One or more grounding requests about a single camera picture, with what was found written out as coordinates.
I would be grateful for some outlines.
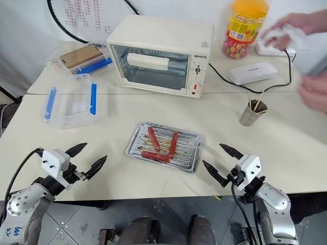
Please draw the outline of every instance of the toaster oven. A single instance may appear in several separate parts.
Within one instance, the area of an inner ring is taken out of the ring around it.
[[[107,45],[123,85],[199,98],[213,32],[211,24],[130,15]]]

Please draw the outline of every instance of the container lid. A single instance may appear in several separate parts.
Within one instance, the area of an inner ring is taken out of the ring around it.
[[[265,0],[235,0],[232,9],[242,17],[264,18],[269,11],[269,5]]]

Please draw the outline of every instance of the power cord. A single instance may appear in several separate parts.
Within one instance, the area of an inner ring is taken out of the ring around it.
[[[286,84],[276,84],[276,85],[273,85],[273,86],[270,86],[269,88],[266,88],[265,90],[263,90],[263,91],[255,91],[255,90],[252,90],[252,89],[250,89],[250,88],[248,88],[248,87],[245,87],[245,86],[243,86],[243,85],[237,85],[237,84],[235,84],[235,83],[233,83],[233,82],[230,82],[229,80],[227,80],[227,79],[225,79],[224,77],[222,77],[220,74],[219,74],[219,72],[209,63],[209,66],[216,72],[216,74],[218,75],[218,76],[220,76],[220,78],[222,79],[222,80],[224,80],[226,83],[229,83],[229,84],[231,84],[231,85],[234,85],[234,86],[238,86],[238,87],[241,87],[241,88],[245,88],[245,89],[247,89],[247,90],[249,90],[250,92],[252,92],[252,93],[263,93],[263,92],[267,92],[268,90],[270,90],[270,89],[272,89],[272,88],[276,88],[276,87],[284,87],[284,86],[287,86],[287,85],[290,85],[291,84],[291,82],[292,82],[292,75],[291,75],[291,58],[290,58],[290,55],[288,54],[288,52],[286,51],[286,50],[284,50],[284,52],[286,53],[286,55],[287,55],[287,58],[288,58],[288,69],[289,69],[289,82],[288,83],[286,83]]]
[[[233,198],[234,198],[236,204],[239,206],[239,208],[240,208],[240,210],[241,210],[241,212],[242,212],[242,214],[243,214],[243,217],[244,217],[244,219],[245,219],[245,222],[246,222],[246,225],[247,225],[247,227],[248,227],[249,233],[250,233],[250,235],[252,236],[252,239],[253,239],[255,245],[258,245],[258,242],[256,241],[256,238],[255,238],[254,233],[253,233],[253,231],[252,231],[252,228],[251,228],[251,225],[250,225],[249,219],[247,218],[247,215],[246,215],[246,213],[245,213],[245,210],[244,210],[244,208],[241,206],[239,200],[238,200],[237,197],[236,197],[236,194],[235,194],[235,184],[234,184],[234,183],[231,185],[231,193],[232,193],[232,195],[233,195]]]
[[[293,57],[293,59],[292,59],[292,62],[295,60],[295,57],[296,57],[296,53],[294,54],[294,57]]]
[[[27,162],[27,160],[34,154],[34,153],[37,153],[38,155],[41,155],[42,156],[42,151],[43,149],[42,148],[37,148],[33,151],[31,151],[26,157],[25,159],[21,162],[21,164],[19,165],[19,167],[17,168],[16,172],[14,173],[13,177],[11,178],[11,181],[9,183],[9,186],[7,188],[7,191],[6,191],[6,195],[5,195],[5,204],[4,204],[4,213],[3,213],[3,216],[2,216],[2,222],[1,224],[5,221],[5,218],[7,216],[7,204],[8,204],[8,201],[9,201],[9,196],[10,196],[10,190],[15,182],[15,179],[19,173],[19,171],[21,170],[21,168],[24,166],[24,164]]]
[[[5,105],[4,108],[1,111],[1,116],[0,116],[0,136],[2,136],[2,134],[3,134],[3,132],[2,132],[2,118],[3,118],[3,115],[4,115],[4,110],[6,109],[7,106],[9,106],[11,104],[13,104],[13,103],[9,103],[9,104]]]
[[[255,203],[253,203],[253,217],[254,217],[255,229],[256,229],[256,233],[258,235],[259,243],[260,243],[260,245],[262,245],[261,235],[260,235],[259,226],[258,226],[258,217],[256,215]]]

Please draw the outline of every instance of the white box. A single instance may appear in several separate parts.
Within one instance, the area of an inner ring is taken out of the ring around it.
[[[230,69],[227,73],[228,77],[237,85],[252,83],[277,75],[278,70],[267,62],[257,64],[244,65]]]

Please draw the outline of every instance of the white wall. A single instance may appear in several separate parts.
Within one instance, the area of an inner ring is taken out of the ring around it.
[[[130,0],[141,14],[196,19],[215,25],[224,38],[233,0]],[[327,8],[327,0],[270,0],[264,27],[290,12]],[[327,35],[318,35],[326,40]],[[0,0],[0,85],[20,95],[41,73],[60,40],[71,40],[54,23],[45,0]]]

